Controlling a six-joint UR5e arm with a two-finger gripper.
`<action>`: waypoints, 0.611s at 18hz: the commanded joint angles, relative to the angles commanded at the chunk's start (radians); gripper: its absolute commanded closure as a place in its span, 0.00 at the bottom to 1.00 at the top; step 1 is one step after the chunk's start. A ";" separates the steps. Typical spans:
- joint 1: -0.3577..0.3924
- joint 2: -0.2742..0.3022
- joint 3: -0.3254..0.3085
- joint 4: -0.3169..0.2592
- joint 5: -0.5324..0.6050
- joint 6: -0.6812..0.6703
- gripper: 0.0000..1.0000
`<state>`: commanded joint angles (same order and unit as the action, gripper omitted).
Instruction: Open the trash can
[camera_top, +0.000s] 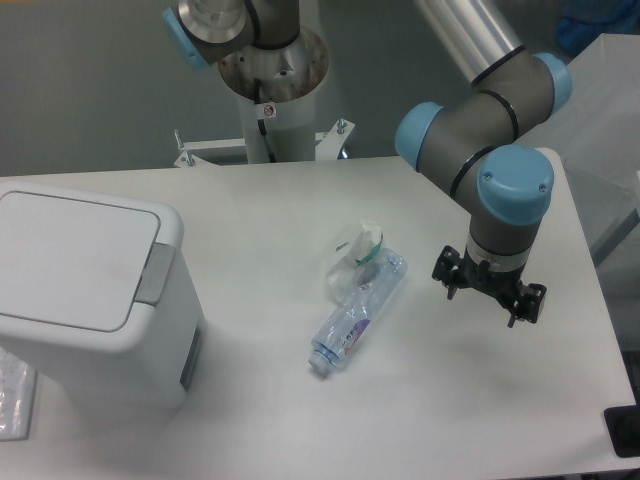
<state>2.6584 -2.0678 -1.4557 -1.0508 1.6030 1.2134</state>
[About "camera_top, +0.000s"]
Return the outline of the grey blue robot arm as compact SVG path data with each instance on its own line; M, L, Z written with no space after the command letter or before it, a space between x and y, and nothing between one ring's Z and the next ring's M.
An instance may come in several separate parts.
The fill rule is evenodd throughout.
M566 104L572 78L547 53L529 53L486 1L422 1L420 12L469 81L448 110L422 103L402 119L397 153L470 215L463 252L445 247L433 270L450 293L494 298L512 321L536 322L546 289L521 279L554 184L539 150L518 139ZM216 66L239 101L252 163L314 160L314 94L328 52L295 1L179 1L163 15L181 57Z

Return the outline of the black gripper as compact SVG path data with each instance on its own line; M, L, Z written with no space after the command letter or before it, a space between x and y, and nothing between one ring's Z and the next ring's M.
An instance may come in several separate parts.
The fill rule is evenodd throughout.
M446 245L436 260L432 278L447 289L452 300L459 289L472 288L496 299L509 313L508 328L517 321L536 324L543 310L547 288L542 284L521 283L524 266L498 272L482 267L465 251L464 258Z

